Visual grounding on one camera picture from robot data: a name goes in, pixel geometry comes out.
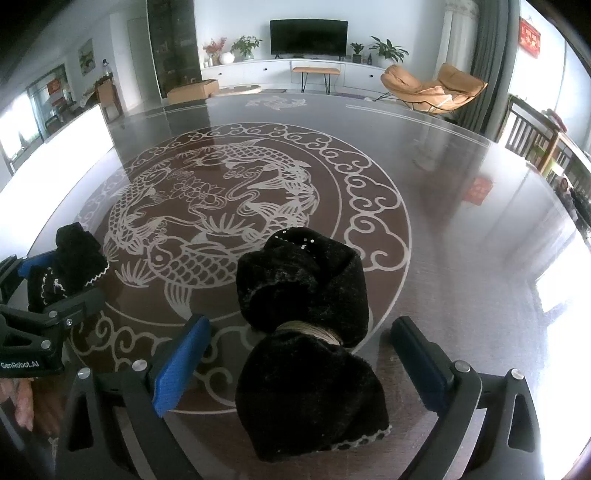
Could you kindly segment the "left hand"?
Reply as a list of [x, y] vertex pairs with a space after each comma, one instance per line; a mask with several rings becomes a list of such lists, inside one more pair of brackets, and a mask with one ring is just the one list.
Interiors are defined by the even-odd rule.
[[1, 403], [11, 400], [16, 423], [29, 432], [35, 428], [51, 438], [60, 434], [64, 401], [50, 384], [33, 378], [1, 379]]

